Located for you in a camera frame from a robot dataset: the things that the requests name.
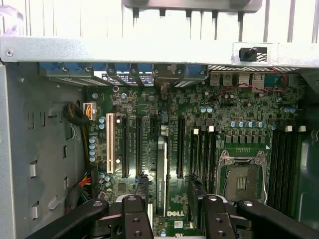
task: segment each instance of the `screw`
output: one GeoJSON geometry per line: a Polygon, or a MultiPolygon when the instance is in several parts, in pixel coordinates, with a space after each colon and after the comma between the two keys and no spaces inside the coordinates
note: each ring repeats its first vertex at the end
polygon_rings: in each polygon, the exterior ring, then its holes
{"type": "Polygon", "coordinates": [[[245,201],[244,204],[247,206],[247,207],[252,207],[254,204],[252,202],[249,202],[249,201],[245,201]]]}
{"type": "Polygon", "coordinates": [[[129,201],[135,201],[135,200],[136,200],[136,197],[131,196],[131,197],[128,198],[128,200],[129,200],[129,201]]]}
{"type": "Polygon", "coordinates": [[[7,57],[11,57],[13,56],[13,51],[11,49],[8,49],[6,52],[5,52],[6,56],[7,57]]]}
{"type": "Polygon", "coordinates": [[[94,204],[93,204],[93,207],[99,207],[103,205],[103,203],[101,203],[100,201],[96,201],[94,204]]]}
{"type": "Polygon", "coordinates": [[[208,198],[212,201],[217,201],[217,198],[215,196],[209,196],[208,198]]]}

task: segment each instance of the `sticker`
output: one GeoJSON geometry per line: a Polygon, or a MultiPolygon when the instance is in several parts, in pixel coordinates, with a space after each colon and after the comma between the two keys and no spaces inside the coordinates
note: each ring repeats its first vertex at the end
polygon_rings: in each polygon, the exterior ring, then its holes
{"type": "Polygon", "coordinates": [[[183,228],[183,221],[175,221],[174,228],[183,228]]]}

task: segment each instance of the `pci slot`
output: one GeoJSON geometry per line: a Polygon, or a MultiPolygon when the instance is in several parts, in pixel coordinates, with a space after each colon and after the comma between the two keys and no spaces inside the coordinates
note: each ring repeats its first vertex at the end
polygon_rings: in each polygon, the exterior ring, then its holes
{"type": "Polygon", "coordinates": [[[106,114],[106,160],[107,173],[114,172],[115,159],[115,115],[106,114]]]}
{"type": "Polygon", "coordinates": [[[178,118],[177,136],[177,178],[184,177],[184,138],[185,138],[185,119],[178,118]]]}
{"type": "Polygon", "coordinates": [[[214,193],[214,178],[215,178],[215,167],[216,167],[216,134],[209,133],[209,183],[208,183],[208,194],[214,193]]]}
{"type": "Polygon", "coordinates": [[[142,117],[136,117],[136,149],[135,149],[135,158],[136,158],[136,177],[139,177],[142,174],[142,117]]]}
{"type": "Polygon", "coordinates": [[[127,178],[129,176],[129,120],[128,118],[122,118],[122,177],[127,178]]]}

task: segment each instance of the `red wire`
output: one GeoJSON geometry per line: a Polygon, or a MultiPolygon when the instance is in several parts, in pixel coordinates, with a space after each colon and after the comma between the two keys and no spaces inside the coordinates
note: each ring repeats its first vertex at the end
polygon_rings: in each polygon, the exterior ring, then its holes
{"type": "Polygon", "coordinates": [[[247,87],[250,87],[250,88],[255,89],[255,90],[258,90],[258,91],[271,92],[271,93],[283,92],[283,91],[285,91],[286,88],[287,88],[287,81],[288,81],[286,75],[284,75],[282,72],[280,72],[280,71],[278,71],[278,70],[276,70],[276,69],[274,69],[274,68],[272,68],[272,67],[269,67],[268,69],[270,69],[270,70],[272,70],[272,71],[274,71],[274,72],[276,72],[276,73],[279,73],[279,74],[281,74],[281,75],[283,76],[284,81],[285,81],[285,87],[284,87],[284,88],[278,89],[278,90],[273,90],[273,91],[272,91],[272,90],[267,90],[267,89],[259,89],[259,88],[255,87],[255,86],[248,85],[248,84],[246,84],[246,83],[240,83],[240,84],[237,84],[237,85],[235,85],[235,86],[230,86],[230,87],[226,88],[225,90],[221,91],[215,98],[218,99],[219,96],[222,95],[222,94],[224,94],[226,91],[235,89],[235,88],[237,88],[237,87],[239,87],[239,86],[247,86],[247,87]]]}

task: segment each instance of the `expansion slot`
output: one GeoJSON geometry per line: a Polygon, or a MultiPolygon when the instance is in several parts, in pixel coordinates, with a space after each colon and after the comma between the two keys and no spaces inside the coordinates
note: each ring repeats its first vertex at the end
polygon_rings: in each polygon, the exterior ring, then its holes
{"type": "Polygon", "coordinates": [[[185,138],[185,119],[178,118],[177,136],[177,177],[184,177],[184,138],[185,138]]]}
{"type": "Polygon", "coordinates": [[[122,118],[122,177],[129,176],[129,120],[127,117],[122,118]]]}
{"type": "Polygon", "coordinates": [[[115,159],[115,115],[106,114],[106,160],[107,173],[113,173],[115,159]]]}
{"type": "Polygon", "coordinates": [[[143,133],[142,133],[142,117],[136,117],[136,177],[139,177],[142,172],[142,144],[143,144],[143,133]]]}

